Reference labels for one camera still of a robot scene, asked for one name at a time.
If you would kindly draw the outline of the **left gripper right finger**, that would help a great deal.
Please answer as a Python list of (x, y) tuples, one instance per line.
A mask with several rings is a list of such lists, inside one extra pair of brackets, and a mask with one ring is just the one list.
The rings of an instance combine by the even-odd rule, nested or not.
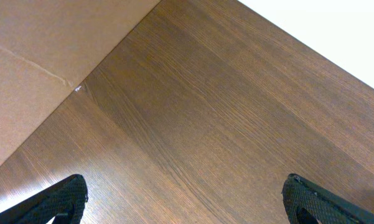
[(282, 196), (291, 224), (374, 223), (374, 214), (297, 174), (288, 175)]

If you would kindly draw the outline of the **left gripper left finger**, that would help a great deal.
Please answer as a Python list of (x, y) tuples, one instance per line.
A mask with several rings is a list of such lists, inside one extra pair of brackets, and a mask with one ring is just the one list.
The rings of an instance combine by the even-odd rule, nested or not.
[(0, 213), (0, 223), (79, 224), (88, 201), (86, 181), (73, 174)]

